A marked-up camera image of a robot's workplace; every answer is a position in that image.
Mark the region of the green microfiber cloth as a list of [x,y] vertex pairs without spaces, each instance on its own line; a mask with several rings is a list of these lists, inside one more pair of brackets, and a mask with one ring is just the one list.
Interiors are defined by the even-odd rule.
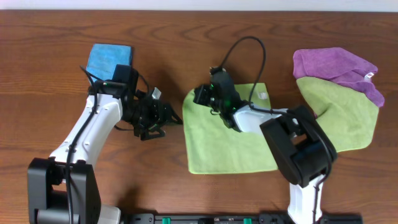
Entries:
[[218,115],[193,102],[194,91],[183,106],[188,169],[192,174],[246,174],[277,170],[264,139],[255,133],[239,133],[227,128]]

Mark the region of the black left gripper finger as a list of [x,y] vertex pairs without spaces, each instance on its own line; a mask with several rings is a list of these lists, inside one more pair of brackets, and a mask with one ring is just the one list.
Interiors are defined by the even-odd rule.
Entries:
[[152,129],[134,128],[134,135],[139,137],[141,141],[147,141],[165,136],[165,131],[156,126]]
[[168,123],[179,124],[182,125],[183,121],[178,116],[178,114],[174,111],[170,104],[166,104],[166,117]]

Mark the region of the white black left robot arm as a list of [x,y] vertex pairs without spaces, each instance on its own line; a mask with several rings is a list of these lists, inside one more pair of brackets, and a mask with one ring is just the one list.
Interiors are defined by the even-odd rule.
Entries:
[[27,170],[30,223],[113,223],[118,207],[101,202],[94,168],[108,135],[119,121],[133,126],[141,140],[161,138],[161,127],[182,120],[160,91],[146,93],[136,84],[98,80],[89,87],[85,109],[64,142]]

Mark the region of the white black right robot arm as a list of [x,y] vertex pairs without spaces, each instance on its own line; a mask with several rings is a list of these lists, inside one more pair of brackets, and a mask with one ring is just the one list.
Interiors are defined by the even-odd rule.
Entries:
[[225,125],[264,136],[277,167],[290,184],[288,215],[294,223],[320,223],[320,199],[331,173],[334,146],[304,106],[265,109],[242,100],[235,87],[201,85],[194,103],[219,113]]

